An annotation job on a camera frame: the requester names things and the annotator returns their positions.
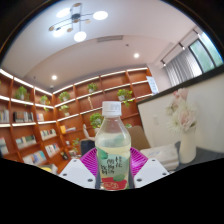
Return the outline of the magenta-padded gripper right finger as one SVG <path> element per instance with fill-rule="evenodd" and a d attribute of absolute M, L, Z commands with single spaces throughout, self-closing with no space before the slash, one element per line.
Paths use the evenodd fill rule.
<path fill-rule="evenodd" d="M 141 188 L 169 175 L 156 158 L 147 158 L 135 148 L 130 149 L 129 186 Z"/>

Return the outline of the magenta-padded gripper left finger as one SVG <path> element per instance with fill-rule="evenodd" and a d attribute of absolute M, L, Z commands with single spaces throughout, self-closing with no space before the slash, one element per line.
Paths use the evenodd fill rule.
<path fill-rule="evenodd" d="M 97 150 L 93 148 L 80 159 L 72 159 L 60 173 L 60 177 L 84 188 L 99 189 Z"/>

